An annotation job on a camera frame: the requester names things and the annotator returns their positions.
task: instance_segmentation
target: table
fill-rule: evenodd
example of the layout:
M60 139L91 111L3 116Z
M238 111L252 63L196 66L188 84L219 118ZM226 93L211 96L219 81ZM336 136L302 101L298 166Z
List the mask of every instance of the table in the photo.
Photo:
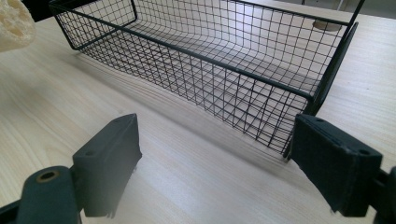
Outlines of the table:
M396 21L357 21L318 117L383 153L388 171L396 164ZM373 209L367 218L332 214L295 162L259 154L261 145L195 105L71 50L54 19L36 26L31 46L0 53L1 205L20 198L30 174L71 166L108 122L136 113L143 159L117 215L84 223L372 222Z

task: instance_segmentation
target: light wood surface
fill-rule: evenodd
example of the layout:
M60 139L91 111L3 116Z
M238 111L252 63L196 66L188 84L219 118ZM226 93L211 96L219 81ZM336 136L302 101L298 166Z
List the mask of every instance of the light wood surface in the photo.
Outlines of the light wood surface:
M396 21L361 23L318 116L396 164ZM114 219L86 223L371 223L332 214L298 166L168 91L67 45L54 19L26 49L0 53L0 205L71 156L112 119L136 113L143 159Z

